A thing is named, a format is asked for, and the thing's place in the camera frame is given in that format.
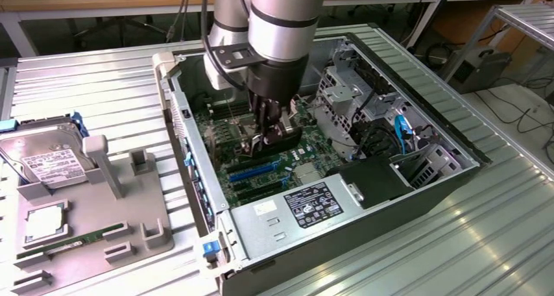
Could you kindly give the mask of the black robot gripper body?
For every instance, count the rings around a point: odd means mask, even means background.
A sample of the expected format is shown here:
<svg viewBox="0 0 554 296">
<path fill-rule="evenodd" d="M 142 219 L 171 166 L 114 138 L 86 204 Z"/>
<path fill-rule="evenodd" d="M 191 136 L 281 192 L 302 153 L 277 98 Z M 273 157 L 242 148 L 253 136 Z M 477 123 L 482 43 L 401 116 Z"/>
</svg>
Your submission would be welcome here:
<svg viewBox="0 0 554 296">
<path fill-rule="evenodd" d="M 269 60 L 247 68 L 247 88 L 263 99 L 287 106 L 299 91 L 309 57 L 293 62 Z"/>
</svg>

